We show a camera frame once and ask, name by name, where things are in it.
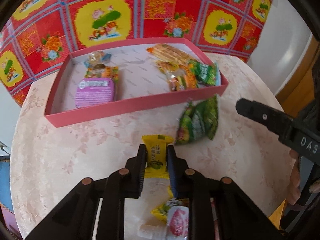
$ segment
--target round table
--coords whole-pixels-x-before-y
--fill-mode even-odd
[[[281,110],[262,80],[237,57],[207,53],[217,60],[229,86],[220,98],[215,138],[175,146],[178,157],[204,176],[231,177],[269,216],[284,200],[292,168],[289,149],[264,126],[237,114],[236,101],[256,100]],[[35,81],[17,123],[10,162],[11,195],[22,236],[84,177],[108,177],[136,155],[145,134],[175,137],[186,104],[166,106],[55,128],[44,117],[56,74]],[[125,239],[140,223],[161,223],[150,211],[169,199],[169,181],[145,179],[140,199],[125,202]]]

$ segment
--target barcode label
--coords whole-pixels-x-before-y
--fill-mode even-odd
[[[87,87],[107,87],[108,81],[87,81]]]

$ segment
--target white plastic cap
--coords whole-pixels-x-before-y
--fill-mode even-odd
[[[140,225],[138,229],[138,236],[152,240],[165,240],[166,233],[167,228],[160,226]]]

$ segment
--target white wall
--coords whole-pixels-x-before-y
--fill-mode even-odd
[[[20,110],[20,106],[18,106],[0,82],[0,141],[9,147],[12,144]]]
[[[247,64],[276,95],[299,66],[311,37],[287,0],[273,0],[258,46]]]

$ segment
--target purple container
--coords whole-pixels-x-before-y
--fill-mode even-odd
[[[110,78],[84,78],[77,87],[75,105],[77,108],[112,102],[115,84]]]

